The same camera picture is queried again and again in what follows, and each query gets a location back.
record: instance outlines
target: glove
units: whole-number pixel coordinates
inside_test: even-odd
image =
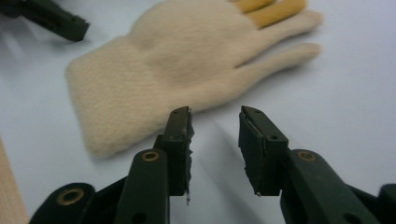
[[[225,0],[166,0],[146,12],[132,31],[67,68],[71,97],[87,149],[108,156],[164,127],[169,112],[224,104],[264,77],[319,53],[300,44],[265,60],[250,60],[277,42],[318,27],[306,11],[261,25]]]

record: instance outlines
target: knitted fabric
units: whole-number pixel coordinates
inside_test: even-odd
[[[319,53],[301,44],[247,63],[277,42],[312,31],[321,16],[306,11],[259,30],[224,0],[167,0],[126,36],[76,60],[67,80],[87,149],[107,156],[161,129],[170,111],[224,104],[279,70]]]

